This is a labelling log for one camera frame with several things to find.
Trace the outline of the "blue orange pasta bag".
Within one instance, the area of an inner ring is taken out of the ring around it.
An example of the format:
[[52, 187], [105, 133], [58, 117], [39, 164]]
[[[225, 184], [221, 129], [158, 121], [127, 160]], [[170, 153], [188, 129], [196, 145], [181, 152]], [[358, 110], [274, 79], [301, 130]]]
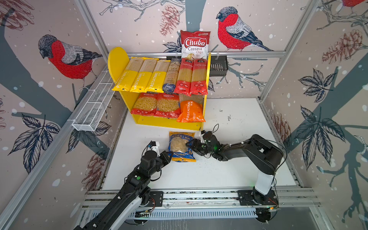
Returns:
[[194, 132], [169, 132], [169, 152], [172, 153], [172, 161], [181, 163], [194, 163], [192, 150], [187, 147], [187, 143], [194, 140]]

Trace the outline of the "orange macaroni bag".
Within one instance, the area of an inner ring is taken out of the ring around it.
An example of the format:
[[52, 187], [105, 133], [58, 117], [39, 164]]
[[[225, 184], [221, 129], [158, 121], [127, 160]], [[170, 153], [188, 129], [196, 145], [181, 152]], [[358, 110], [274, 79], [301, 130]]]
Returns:
[[196, 123], [205, 122], [203, 115], [204, 96], [185, 94], [179, 95], [181, 114], [177, 122], [181, 123]]

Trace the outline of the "red short pasta bag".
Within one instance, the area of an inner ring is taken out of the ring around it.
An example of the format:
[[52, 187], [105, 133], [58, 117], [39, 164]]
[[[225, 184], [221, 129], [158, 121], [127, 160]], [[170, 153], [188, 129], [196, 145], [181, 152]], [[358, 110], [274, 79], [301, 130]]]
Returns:
[[179, 118], [180, 100], [177, 94], [157, 94], [156, 117]]

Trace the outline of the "red macaroni bag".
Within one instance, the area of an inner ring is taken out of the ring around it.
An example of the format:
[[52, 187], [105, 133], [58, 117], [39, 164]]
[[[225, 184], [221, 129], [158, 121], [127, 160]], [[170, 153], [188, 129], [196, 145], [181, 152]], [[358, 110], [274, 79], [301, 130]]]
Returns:
[[156, 109], [157, 94], [141, 93], [131, 110], [131, 114], [151, 117], [155, 115]]

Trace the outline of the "red spaghetti bag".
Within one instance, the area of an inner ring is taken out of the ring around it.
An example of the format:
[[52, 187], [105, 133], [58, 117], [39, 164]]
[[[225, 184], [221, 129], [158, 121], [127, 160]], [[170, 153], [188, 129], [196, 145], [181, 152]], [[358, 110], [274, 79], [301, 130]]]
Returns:
[[207, 66], [206, 59], [196, 59], [193, 65], [190, 94], [207, 95]]
[[190, 96], [193, 61], [182, 58], [174, 93]]

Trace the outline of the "blue spaghetti bag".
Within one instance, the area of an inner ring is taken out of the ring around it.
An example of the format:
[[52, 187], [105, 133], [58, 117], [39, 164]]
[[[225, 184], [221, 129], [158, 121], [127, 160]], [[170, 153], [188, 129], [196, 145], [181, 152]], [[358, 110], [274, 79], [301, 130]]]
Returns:
[[178, 73], [180, 70], [181, 59], [180, 58], [173, 58], [170, 62], [168, 71], [166, 73], [166, 77], [163, 84], [163, 91], [165, 93], [174, 93]]

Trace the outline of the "yellow Pastatime spaghetti bag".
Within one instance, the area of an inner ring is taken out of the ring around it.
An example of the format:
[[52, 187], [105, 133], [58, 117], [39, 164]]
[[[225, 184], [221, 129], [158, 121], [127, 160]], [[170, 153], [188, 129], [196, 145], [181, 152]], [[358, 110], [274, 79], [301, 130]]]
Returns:
[[144, 57], [132, 57], [112, 90], [129, 92], [144, 60]]
[[146, 93], [146, 87], [158, 62], [158, 58], [145, 58], [130, 89], [133, 93]]
[[150, 77], [145, 92], [164, 93], [163, 84], [167, 75], [171, 61], [159, 60], [156, 63], [154, 71]]

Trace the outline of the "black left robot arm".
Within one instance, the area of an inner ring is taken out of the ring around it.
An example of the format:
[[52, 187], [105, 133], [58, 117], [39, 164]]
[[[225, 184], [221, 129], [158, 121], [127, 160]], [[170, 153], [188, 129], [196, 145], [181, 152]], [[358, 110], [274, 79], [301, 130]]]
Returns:
[[140, 164], [127, 176], [127, 179], [117, 195], [110, 203], [83, 228], [76, 226], [76, 230], [118, 230], [128, 216], [133, 213], [143, 201], [149, 197], [151, 176], [161, 172], [173, 157], [172, 152], [163, 151], [158, 154], [149, 150], [143, 154]]

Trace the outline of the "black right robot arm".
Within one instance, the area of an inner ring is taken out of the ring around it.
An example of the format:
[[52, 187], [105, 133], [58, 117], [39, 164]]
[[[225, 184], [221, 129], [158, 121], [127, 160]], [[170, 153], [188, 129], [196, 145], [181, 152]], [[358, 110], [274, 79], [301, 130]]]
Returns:
[[280, 148], [257, 134], [236, 144], [221, 144], [213, 131], [203, 130], [199, 136], [199, 139], [189, 141], [186, 146], [200, 156], [209, 154], [220, 162], [249, 158], [258, 169], [254, 196], [265, 198], [270, 194], [276, 172], [284, 158]]

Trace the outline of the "Chuba cassava chips bag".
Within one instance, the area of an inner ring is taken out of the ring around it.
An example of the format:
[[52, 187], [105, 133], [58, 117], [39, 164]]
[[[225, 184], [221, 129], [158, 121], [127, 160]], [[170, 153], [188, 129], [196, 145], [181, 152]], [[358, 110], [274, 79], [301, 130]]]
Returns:
[[209, 52], [210, 32], [181, 30], [182, 58], [207, 59]]

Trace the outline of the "black wall basket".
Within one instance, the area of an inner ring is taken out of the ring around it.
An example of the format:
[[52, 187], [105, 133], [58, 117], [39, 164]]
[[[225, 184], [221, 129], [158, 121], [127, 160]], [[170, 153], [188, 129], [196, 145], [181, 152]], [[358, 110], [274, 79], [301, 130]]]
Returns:
[[224, 77], [229, 69], [227, 56], [211, 56], [210, 77]]

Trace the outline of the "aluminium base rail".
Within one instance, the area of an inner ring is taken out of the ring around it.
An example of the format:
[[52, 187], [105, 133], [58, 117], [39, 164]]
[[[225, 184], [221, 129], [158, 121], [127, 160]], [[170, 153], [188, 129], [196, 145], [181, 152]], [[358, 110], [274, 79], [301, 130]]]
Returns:
[[299, 186], [276, 186], [263, 204], [252, 202], [248, 188], [151, 191], [150, 197], [147, 205], [128, 214], [127, 221], [256, 218], [269, 223], [287, 209], [306, 210], [315, 222], [323, 219], [313, 189]]

